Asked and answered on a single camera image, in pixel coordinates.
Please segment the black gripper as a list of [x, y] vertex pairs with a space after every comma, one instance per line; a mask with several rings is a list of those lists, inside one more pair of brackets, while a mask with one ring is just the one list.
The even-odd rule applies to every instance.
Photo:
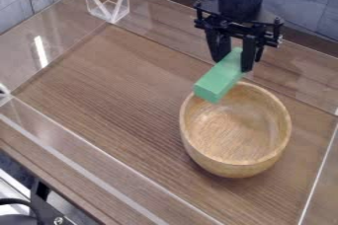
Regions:
[[193, 3], [193, 26], [205, 33], [211, 58], [219, 62], [231, 52], [231, 38], [243, 41], [241, 72], [249, 72], [265, 46], [281, 40], [281, 18], [263, 9], [263, 0], [216, 0]]

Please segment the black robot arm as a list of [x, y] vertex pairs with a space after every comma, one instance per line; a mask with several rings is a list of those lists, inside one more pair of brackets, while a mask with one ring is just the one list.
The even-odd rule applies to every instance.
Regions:
[[204, 30], [211, 58], [220, 62], [231, 52], [231, 38], [241, 41], [240, 71], [249, 72], [264, 47], [277, 47], [283, 20], [263, 8], [263, 0], [196, 1], [193, 26]]

